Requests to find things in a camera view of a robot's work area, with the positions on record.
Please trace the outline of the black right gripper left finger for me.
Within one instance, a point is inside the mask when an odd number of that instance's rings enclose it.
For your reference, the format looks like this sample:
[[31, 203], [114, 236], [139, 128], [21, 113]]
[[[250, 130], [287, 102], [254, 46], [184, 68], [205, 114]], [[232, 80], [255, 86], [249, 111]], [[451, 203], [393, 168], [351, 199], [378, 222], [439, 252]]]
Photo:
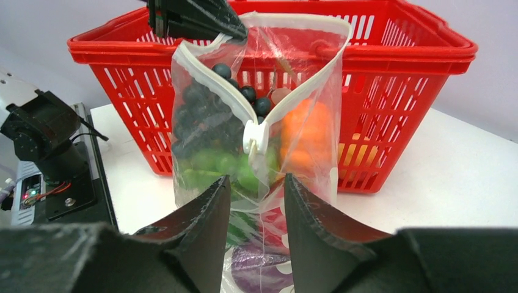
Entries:
[[119, 233], [104, 223], [1, 230], [2, 292], [219, 292], [230, 215], [230, 179], [155, 223]]

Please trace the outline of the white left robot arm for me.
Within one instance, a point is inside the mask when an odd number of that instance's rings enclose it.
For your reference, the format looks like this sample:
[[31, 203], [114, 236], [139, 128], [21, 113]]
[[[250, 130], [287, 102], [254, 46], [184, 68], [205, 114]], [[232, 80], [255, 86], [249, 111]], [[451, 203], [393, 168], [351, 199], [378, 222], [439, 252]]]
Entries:
[[[227, 1], [147, 1], [148, 24], [158, 37], [244, 41], [248, 30]], [[72, 135], [88, 123], [52, 92], [1, 69], [1, 134], [21, 161], [33, 162], [52, 186], [81, 177], [89, 163]]]

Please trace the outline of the clear dotted zip top bag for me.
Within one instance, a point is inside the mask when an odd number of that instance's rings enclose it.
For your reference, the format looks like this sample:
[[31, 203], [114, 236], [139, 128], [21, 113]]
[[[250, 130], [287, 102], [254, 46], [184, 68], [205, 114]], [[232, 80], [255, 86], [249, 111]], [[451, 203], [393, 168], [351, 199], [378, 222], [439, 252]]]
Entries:
[[[234, 248], [268, 247], [260, 214], [283, 203], [284, 179], [297, 176], [324, 201], [334, 204], [338, 187], [338, 139], [343, 90], [343, 54], [351, 24], [334, 16], [250, 12], [240, 16], [244, 41], [220, 34], [206, 46], [183, 41], [172, 56], [232, 107], [246, 123], [244, 154], [259, 180], [257, 199], [236, 197], [230, 182], [230, 215], [219, 292], [243, 292], [230, 273]], [[334, 164], [312, 176], [286, 172], [280, 160], [282, 119], [306, 99], [330, 110]]]

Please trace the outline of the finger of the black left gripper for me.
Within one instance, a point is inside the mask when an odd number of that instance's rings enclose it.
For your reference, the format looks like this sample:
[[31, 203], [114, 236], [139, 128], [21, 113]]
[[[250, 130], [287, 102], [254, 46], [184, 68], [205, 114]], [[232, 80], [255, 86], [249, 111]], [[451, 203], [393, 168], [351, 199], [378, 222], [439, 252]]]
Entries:
[[214, 40], [220, 34], [236, 41], [248, 37], [248, 29], [228, 1], [147, 0], [148, 24], [158, 37]]

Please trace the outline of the green grape bunch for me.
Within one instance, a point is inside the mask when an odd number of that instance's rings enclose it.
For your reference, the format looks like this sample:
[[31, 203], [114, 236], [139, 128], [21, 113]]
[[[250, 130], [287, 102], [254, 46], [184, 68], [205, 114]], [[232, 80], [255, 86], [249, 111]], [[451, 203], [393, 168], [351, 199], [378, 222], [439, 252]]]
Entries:
[[174, 191], [184, 201], [196, 197], [219, 177], [228, 175], [236, 197], [257, 199], [259, 180], [249, 166], [248, 155], [217, 148], [174, 148]]

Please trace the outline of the red toy food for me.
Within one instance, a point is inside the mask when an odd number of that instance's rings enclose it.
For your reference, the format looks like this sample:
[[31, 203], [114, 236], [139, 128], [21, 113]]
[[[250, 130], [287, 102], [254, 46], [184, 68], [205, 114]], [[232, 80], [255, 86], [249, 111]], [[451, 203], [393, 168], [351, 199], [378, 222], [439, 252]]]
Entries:
[[278, 207], [262, 212], [259, 224], [264, 243], [271, 249], [288, 255], [289, 242], [284, 204], [281, 203]]

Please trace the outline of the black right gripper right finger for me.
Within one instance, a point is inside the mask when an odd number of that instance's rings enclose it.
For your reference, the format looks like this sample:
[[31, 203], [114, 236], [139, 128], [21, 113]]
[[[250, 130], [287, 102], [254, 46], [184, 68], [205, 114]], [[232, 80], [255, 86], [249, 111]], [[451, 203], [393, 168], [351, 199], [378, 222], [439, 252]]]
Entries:
[[284, 179], [296, 292], [516, 292], [517, 230], [361, 224]]

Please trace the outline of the black grape bunch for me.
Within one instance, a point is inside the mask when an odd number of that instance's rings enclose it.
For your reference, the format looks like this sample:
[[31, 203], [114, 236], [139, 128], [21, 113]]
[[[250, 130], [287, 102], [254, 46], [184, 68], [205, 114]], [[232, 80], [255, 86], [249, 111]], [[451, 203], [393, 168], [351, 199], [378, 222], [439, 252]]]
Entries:
[[243, 154], [243, 134], [246, 123], [232, 107], [207, 85], [193, 77], [187, 68], [172, 62], [173, 87], [178, 94], [173, 110], [173, 140], [171, 150], [175, 159], [190, 159], [202, 153], [222, 148], [231, 154]]

